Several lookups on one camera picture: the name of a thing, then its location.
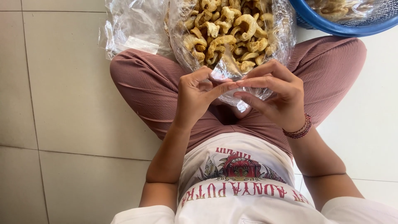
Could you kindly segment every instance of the white tile floor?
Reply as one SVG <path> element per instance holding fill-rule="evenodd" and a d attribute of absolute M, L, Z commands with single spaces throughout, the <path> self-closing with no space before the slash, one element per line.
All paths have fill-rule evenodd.
<path fill-rule="evenodd" d="M 138 205 L 160 140 L 97 48 L 98 0 L 0 1 L 0 223 L 110 223 Z M 298 30 L 299 42 L 325 35 Z M 318 127 L 365 197 L 398 208 L 398 27 L 365 37 L 365 67 Z M 310 198 L 302 176 L 296 187 Z"/>

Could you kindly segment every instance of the red bracelet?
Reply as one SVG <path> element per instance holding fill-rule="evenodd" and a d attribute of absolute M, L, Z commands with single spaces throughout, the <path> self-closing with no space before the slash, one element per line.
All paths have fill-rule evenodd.
<path fill-rule="evenodd" d="M 304 114 L 305 115 L 305 124 L 304 126 L 296 131 L 296 132 L 287 132 L 285 131 L 283 128 L 283 134 L 286 135 L 289 138 L 302 138 L 304 137 L 311 129 L 312 127 L 312 121 L 311 121 L 311 116 L 308 114 Z"/>

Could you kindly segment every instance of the white t-shirt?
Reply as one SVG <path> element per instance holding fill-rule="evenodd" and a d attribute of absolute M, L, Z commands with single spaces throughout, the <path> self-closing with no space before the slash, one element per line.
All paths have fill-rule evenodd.
<path fill-rule="evenodd" d="M 118 213 L 112 224 L 398 223 L 398 210 L 339 197 L 317 211 L 294 188 L 290 158 L 262 139 L 226 133 L 185 155 L 177 213 L 162 205 Z"/>

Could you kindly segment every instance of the plastic bag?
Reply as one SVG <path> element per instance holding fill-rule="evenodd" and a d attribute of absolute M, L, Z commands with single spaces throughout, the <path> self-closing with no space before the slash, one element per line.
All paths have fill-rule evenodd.
<path fill-rule="evenodd" d="M 231 12 L 231 8 L 238 9 L 241 15 L 235 11 Z M 244 16 L 245 13 L 250 14 L 252 18 Z M 248 18 L 243 20 L 242 26 L 235 23 L 240 16 Z M 221 82 L 226 79 L 240 80 L 253 67 L 272 58 L 287 65 L 296 43 L 295 21 L 295 12 L 288 0 L 170 0 L 169 12 L 165 18 L 170 45 L 180 65 L 190 72 L 197 70 L 202 65 L 207 65 L 213 69 L 212 78 Z M 256 34 L 251 34 L 250 37 L 252 26 L 256 26 Z M 261 35 L 262 31 L 257 33 L 257 26 L 265 32 L 266 36 Z M 234 35 L 234 28 L 239 29 L 239 27 L 242 27 L 240 33 L 237 32 Z M 263 37 L 268 42 L 267 47 L 262 49 L 264 47 L 262 45 L 262 50 L 258 54 L 254 47 L 264 43 L 260 43 L 263 41 Z M 249 49 L 249 45 L 252 48 L 242 56 L 237 55 L 235 49 L 238 48 L 239 43 L 237 43 L 238 40 L 234 41 L 232 38 L 243 39 L 241 43 L 245 41 L 247 49 Z M 212 39 L 221 41 L 221 44 L 212 44 Z M 219 97 L 221 101 L 237 106 L 240 111 L 244 111 L 248 105 L 232 96 L 235 91 L 247 91 L 262 100 L 272 94 L 272 91 L 267 88 L 239 88 Z"/>
<path fill-rule="evenodd" d="M 306 0 L 320 16 L 337 23 L 370 18 L 386 1 L 389 0 Z"/>
<path fill-rule="evenodd" d="M 130 48 L 158 54 L 171 60 L 173 51 L 164 32 L 168 0 L 105 0 L 108 19 L 99 28 L 98 46 L 111 60 Z"/>

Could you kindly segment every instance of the small plastic bag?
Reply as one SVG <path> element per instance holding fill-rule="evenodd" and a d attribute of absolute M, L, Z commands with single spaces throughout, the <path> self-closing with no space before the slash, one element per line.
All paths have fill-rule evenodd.
<path fill-rule="evenodd" d="M 164 32 L 168 0 L 105 0 L 108 19 L 101 20 L 98 46 L 111 60 L 130 48 L 175 61 Z"/>
<path fill-rule="evenodd" d="M 389 0 L 306 0 L 320 16 L 337 23 L 371 18 L 387 1 Z"/>
<path fill-rule="evenodd" d="M 215 2 L 215 0 L 200 1 L 200 3 L 202 3 L 202 5 L 205 5 L 205 7 L 207 8 L 211 7 L 211 4 L 213 2 Z M 237 63 L 237 55 L 235 55 L 234 57 L 230 50 L 227 50 L 232 49 L 235 53 L 234 49 L 236 49 L 237 44 L 235 44 L 234 41 L 221 45 L 223 46 L 223 48 L 219 48 L 220 52 L 215 52 L 214 56 L 211 57 L 216 62 L 211 65 L 209 63 L 207 64 L 208 67 L 213 69 L 213 72 L 211 74 L 212 78 L 221 82 L 226 79 L 237 81 L 240 80 L 251 69 L 253 69 L 253 67 L 261 65 L 270 59 L 277 59 L 282 64 L 287 65 L 291 53 L 293 52 L 293 48 L 296 44 L 296 19 L 294 9 L 290 5 L 290 2 L 288 0 L 259 0 L 247 2 L 245 0 L 221 0 L 221 5 L 218 5 L 217 9 L 211 12 L 211 20 L 204 20 L 216 24 L 217 20 L 215 21 L 215 19 L 217 18 L 217 16 L 215 16 L 214 14 L 219 12 L 221 14 L 218 17 L 219 19 L 221 19 L 223 15 L 227 15 L 230 9 L 224 10 L 224 8 L 229 6 L 230 3 L 237 4 L 235 7 L 240 8 L 241 13 L 243 12 L 242 14 L 244 14 L 243 10 L 245 10 L 243 8 L 249 8 L 250 12 L 260 12 L 260 14 L 264 15 L 257 15 L 258 20 L 260 21 L 257 20 L 257 23 L 253 25 L 258 25 L 258 27 L 262 25 L 262 27 L 260 28 L 263 30 L 263 32 L 266 32 L 268 45 L 266 49 L 260 51 L 260 54 L 253 52 L 252 55 L 256 57 L 256 63 L 253 62 L 254 58 L 250 58 L 249 60 L 247 60 L 247 62 L 242 61 L 241 63 Z M 201 6 L 196 0 L 170 0 L 169 12 L 166 14 L 165 19 L 166 33 L 168 33 L 170 36 L 170 45 L 174 51 L 174 55 L 180 65 L 188 72 L 195 71 L 199 69 L 203 64 L 209 62 L 210 60 L 208 58 L 202 58 L 204 57 L 204 55 L 205 57 L 210 55 L 210 50 L 208 49 L 208 46 L 215 46 L 215 44 L 211 44 L 211 39 L 210 41 L 208 41 L 202 38 L 203 36 L 201 38 L 198 38 L 197 36 L 195 36 L 195 34 L 192 34 L 195 33 L 193 29 L 195 29 L 195 27 L 198 27 L 197 23 L 200 23 L 202 17 L 207 16 L 208 18 L 210 18 L 210 15 L 207 15 L 208 11 L 205 12 L 206 10 L 202 7 L 203 12 L 201 13 L 197 10 L 198 7 Z M 219 31 L 223 28 L 222 25 L 224 24 L 222 22 L 223 21 L 221 20 L 219 23 L 221 24 Z M 237 26 L 231 26 L 226 33 L 223 31 L 225 33 L 225 36 L 230 36 L 230 33 L 233 32 L 234 27 Z M 207 33 L 207 39 L 211 35 L 213 35 L 211 31 Z M 259 41 L 262 37 L 259 37 L 259 35 L 257 35 L 256 38 L 257 41 Z M 224 37 L 222 37 L 220 38 L 220 40 L 226 40 L 228 42 L 231 40 L 231 38 L 228 37 L 224 39 Z M 202 51 L 198 51 L 198 45 L 206 45 L 206 50 L 203 51 L 202 49 Z M 233 93 L 236 91 L 250 92 L 262 100 L 265 100 L 272 94 L 272 91 L 267 88 L 239 88 L 238 90 L 229 91 L 219 97 L 219 100 L 227 104 L 236 106 L 241 112 L 243 112 L 248 107 L 248 105 L 242 100 L 233 97 Z"/>

